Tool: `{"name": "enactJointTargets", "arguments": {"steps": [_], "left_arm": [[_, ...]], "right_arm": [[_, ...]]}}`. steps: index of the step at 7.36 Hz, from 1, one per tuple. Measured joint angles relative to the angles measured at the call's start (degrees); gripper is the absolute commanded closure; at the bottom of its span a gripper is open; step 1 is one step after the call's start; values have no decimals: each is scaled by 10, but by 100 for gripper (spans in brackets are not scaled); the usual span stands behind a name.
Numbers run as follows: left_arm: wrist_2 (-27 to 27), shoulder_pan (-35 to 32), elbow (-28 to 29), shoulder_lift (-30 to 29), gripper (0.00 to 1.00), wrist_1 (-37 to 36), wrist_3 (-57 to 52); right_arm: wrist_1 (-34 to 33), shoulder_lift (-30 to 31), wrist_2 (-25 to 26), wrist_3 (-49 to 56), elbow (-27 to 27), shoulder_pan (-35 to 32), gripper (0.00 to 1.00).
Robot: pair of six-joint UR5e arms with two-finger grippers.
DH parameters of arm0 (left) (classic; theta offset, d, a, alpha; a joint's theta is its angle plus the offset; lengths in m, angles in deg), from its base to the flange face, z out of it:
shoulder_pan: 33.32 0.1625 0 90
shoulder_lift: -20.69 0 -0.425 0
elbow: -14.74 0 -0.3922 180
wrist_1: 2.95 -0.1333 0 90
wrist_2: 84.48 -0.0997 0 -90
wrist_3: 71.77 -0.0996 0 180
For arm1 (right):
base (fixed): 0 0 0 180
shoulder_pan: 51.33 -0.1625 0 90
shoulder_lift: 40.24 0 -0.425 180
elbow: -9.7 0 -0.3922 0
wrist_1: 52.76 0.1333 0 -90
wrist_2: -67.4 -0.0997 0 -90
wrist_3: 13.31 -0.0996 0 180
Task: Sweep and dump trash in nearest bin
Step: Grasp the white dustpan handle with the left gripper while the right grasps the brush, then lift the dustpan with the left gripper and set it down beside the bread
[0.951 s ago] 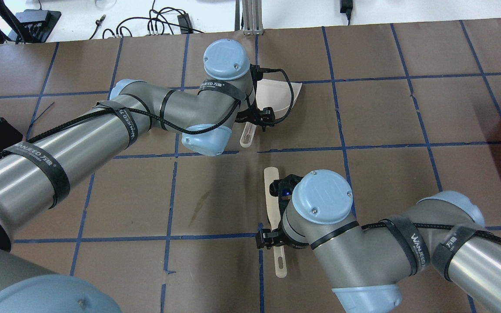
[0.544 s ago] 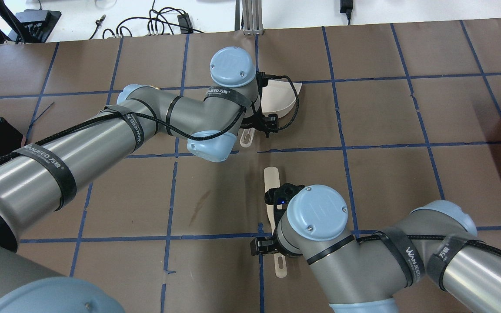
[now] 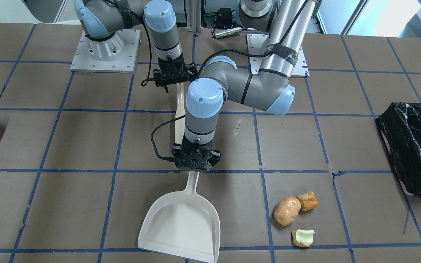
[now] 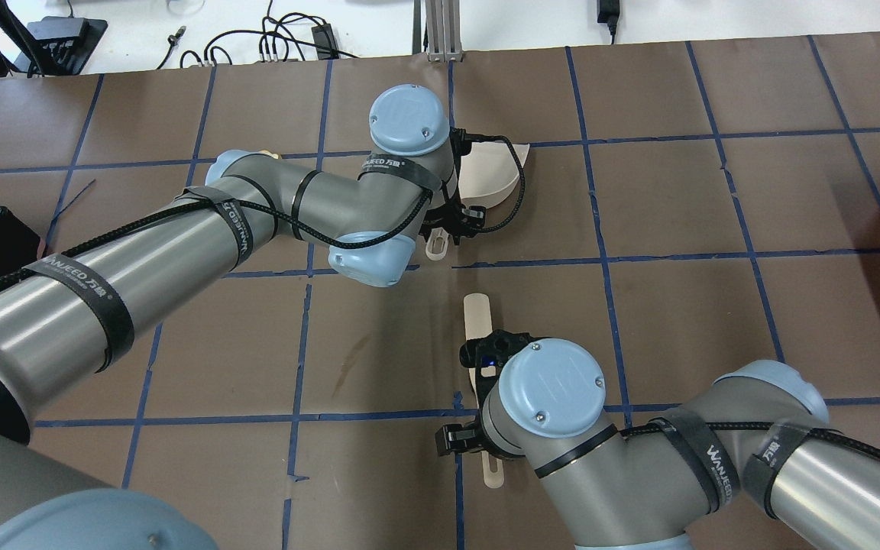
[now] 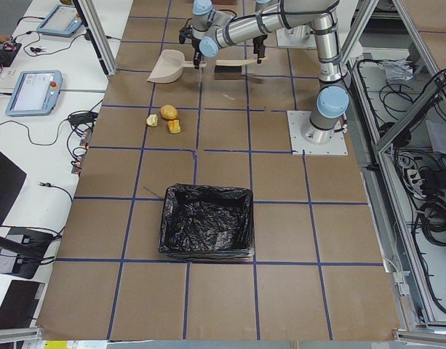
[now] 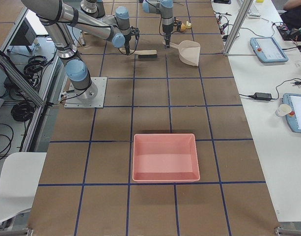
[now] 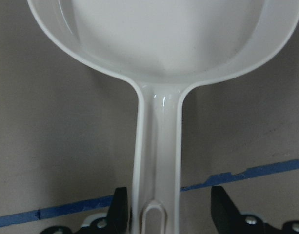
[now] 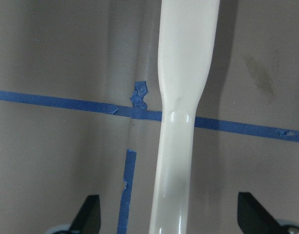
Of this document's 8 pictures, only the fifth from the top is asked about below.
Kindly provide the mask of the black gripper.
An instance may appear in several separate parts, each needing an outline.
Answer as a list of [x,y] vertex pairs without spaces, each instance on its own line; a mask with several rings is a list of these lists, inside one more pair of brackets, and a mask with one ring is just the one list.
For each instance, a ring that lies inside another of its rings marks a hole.
[[265,54],[266,51],[266,46],[264,44],[264,41],[266,40],[266,35],[261,35],[258,37],[255,37],[252,40],[252,45],[253,45],[253,54],[254,55],[258,55],[257,56],[257,63],[261,63],[263,56]]
[[178,36],[179,44],[185,44],[187,40],[191,41],[191,45],[194,48],[194,56],[193,56],[194,68],[199,70],[200,62],[202,61],[202,53],[199,48],[200,39],[197,39],[193,35],[193,28],[191,25],[184,25],[179,30],[179,36]]

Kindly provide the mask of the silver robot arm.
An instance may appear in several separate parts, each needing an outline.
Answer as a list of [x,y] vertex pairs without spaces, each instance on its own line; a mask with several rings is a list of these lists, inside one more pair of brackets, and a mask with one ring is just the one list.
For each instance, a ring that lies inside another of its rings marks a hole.
[[215,57],[220,50],[246,40],[252,41],[255,63],[260,64],[266,57],[264,41],[272,32],[264,20],[269,15],[277,16],[278,11],[278,1],[256,1],[254,13],[238,17],[216,9],[211,1],[195,1],[193,17],[180,29],[179,41],[183,44],[186,39],[191,40],[193,66],[197,70],[203,67],[205,57]]
[[191,40],[194,67],[203,57],[215,57],[220,50],[252,40],[255,55],[264,56],[267,35],[281,28],[308,25],[314,35],[321,88],[309,120],[300,128],[302,137],[316,145],[330,141],[338,119],[349,106],[343,87],[345,73],[336,16],[337,1],[257,1],[251,15],[234,17],[214,8],[211,1],[194,1]]

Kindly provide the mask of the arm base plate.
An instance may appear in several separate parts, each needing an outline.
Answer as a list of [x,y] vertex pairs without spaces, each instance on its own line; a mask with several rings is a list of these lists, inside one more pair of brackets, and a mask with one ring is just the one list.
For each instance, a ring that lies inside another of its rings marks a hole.
[[293,49],[316,49],[314,33],[309,25],[276,31],[277,46]]
[[310,111],[287,111],[292,155],[347,156],[348,151],[341,123],[333,129],[315,129],[310,122]]

